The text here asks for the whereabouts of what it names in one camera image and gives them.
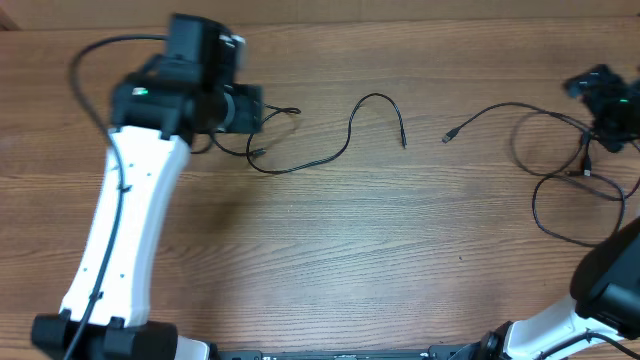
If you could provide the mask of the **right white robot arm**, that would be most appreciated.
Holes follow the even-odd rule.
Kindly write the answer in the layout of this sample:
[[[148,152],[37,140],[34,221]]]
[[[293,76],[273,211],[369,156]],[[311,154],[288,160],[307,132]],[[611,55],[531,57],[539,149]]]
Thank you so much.
[[[581,144],[616,153],[639,144],[639,84],[599,64],[567,79],[566,93],[593,116]],[[576,268],[569,293],[526,320],[507,322],[475,345],[476,359],[566,359],[600,343],[631,358],[621,340],[639,336],[639,222],[617,226]]]

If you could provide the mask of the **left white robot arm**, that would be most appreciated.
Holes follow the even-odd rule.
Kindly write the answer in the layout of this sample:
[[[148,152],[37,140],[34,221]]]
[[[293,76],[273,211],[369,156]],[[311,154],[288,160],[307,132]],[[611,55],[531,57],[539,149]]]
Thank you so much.
[[[33,321],[52,359],[213,359],[211,343],[150,314],[166,211],[196,135],[260,130],[262,90],[235,74],[245,42],[226,26],[175,14],[165,49],[113,90],[103,184],[86,247],[55,314]]]

